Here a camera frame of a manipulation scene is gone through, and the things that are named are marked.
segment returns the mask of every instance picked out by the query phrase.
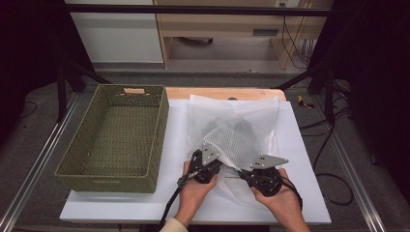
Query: green wicker basket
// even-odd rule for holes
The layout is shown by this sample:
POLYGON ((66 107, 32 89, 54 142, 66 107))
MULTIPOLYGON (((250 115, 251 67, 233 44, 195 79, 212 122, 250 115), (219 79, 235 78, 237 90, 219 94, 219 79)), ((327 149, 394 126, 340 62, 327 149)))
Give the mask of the green wicker basket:
POLYGON ((100 85, 55 175, 75 191, 154 192, 168 108, 164 86, 100 85))

